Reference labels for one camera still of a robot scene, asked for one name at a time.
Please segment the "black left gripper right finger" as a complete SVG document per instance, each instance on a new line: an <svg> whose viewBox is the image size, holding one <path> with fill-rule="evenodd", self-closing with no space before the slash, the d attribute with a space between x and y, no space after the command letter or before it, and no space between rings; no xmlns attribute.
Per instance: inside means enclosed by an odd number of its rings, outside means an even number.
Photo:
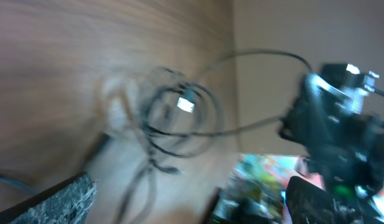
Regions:
<svg viewBox="0 0 384 224"><path fill-rule="evenodd" d="M285 202L292 224L381 224L369 203L330 194L298 176L290 178Z"/></svg>

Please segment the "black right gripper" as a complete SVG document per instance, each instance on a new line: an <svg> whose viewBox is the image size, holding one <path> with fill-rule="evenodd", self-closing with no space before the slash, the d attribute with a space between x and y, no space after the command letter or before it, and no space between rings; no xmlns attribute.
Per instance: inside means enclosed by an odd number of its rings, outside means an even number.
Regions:
<svg viewBox="0 0 384 224"><path fill-rule="evenodd" d="M278 131L281 138L303 145L307 174L319 174L336 195L376 195L384 187L384 120L375 114L348 113L347 95L320 74L301 79L298 96Z"/></svg>

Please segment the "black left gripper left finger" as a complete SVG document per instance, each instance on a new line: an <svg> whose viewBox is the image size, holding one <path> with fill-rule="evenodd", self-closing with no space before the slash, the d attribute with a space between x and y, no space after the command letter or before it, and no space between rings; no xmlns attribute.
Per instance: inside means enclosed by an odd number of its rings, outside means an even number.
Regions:
<svg viewBox="0 0 384 224"><path fill-rule="evenodd" d="M80 172L1 211L0 224L84 224L96 194L96 182Z"/></svg>

